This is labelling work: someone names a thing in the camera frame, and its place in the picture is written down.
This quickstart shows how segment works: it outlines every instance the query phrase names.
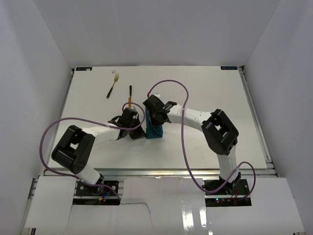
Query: white tabletop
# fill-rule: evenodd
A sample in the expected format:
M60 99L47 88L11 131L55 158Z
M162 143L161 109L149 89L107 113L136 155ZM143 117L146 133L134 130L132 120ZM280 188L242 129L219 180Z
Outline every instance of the white tabletop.
M113 70L119 73L113 84ZM138 66L93 67L91 71L75 71L62 117L87 118L107 122L121 114L121 106L128 102L129 85L133 87L132 101L142 105L149 89L158 81L174 79L189 90L187 107L213 112L222 109L239 131L236 147L237 163L250 162L255 168L266 168L265 157L253 122L247 97L238 70L202 66ZM176 83L162 83L154 92L161 94L164 103L183 104L185 91ZM70 125L80 128L94 125L82 121L60 123L54 145ZM89 163L95 168L119 169L185 169L180 142L180 125L165 124L163 138L131 140L129 137L95 146ZM218 169L216 154L208 147L202 132L185 127L185 146L193 169ZM49 166L61 167L53 160Z

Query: white wall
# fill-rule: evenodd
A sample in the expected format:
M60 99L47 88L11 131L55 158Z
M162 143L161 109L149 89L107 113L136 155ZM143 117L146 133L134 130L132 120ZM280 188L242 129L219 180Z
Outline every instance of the white wall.
M71 68L243 65L279 0L34 0Z
M283 0L247 65L246 77L279 174L287 177L313 234L313 1Z
M0 234L15 235L40 170L40 137L60 115L70 69L33 0L0 0L0 32Z

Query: black mounting bracket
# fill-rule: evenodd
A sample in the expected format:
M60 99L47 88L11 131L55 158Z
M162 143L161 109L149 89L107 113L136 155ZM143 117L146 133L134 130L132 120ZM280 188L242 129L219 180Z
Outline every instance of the black mounting bracket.
M202 123L205 139L213 152L219 155L229 155L237 144L239 132L224 111L217 109L211 117Z
M78 174L88 162L94 140L93 135L83 132L77 126L69 126L52 151L52 159Z

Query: gold fork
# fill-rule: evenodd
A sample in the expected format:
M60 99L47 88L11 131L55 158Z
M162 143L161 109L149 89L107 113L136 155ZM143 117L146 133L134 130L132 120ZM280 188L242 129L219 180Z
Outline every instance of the gold fork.
M117 81L118 81L118 73L115 74L114 83L113 83L113 85L112 85L112 87L111 87L111 89L110 89L110 91L109 91L109 93L108 93L108 95L107 95L107 98L110 97L111 92L112 92L113 87L114 87L114 84L115 84Z

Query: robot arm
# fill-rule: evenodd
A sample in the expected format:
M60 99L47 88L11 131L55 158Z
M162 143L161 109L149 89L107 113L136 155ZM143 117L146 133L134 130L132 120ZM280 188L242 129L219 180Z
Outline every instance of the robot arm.
M181 124L182 107L177 103L169 101L164 104L156 95L152 95L143 104L149 112L152 125L162 125L165 122ZM140 124L137 111L130 108L126 108L122 116L114 117L109 123L110 126L124 128ZM236 169L225 187L232 191L241 178L235 156L239 132L233 123L219 109L212 113L185 109L184 125L204 133L209 147L217 154L221 183L225 182L230 173ZM132 139L138 139L144 137L145 133L141 127L127 131L104 126L80 129L73 125L66 130L54 148L52 159L87 183L103 184L103 176L88 164L91 149L94 145L119 140L127 135Z
M179 104L171 101L164 104L155 95L151 95L143 104L149 111L152 125L162 125L165 122L181 124L182 107ZM204 133L209 147L217 154L221 183L236 169L226 184L226 189L232 191L241 178L235 155L239 132L233 123L219 109L212 113L185 109L184 125Z
M136 110L126 108L122 116L114 117L108 123L111 127L133 128L139 125L140 121ZM55 146L52 159L89 184L103 184L102 175L88 164L92 147L119 140L127 135L133 140L145 137L142 127L132 131L111 127L95 126L81 129L75 125L70 126Z

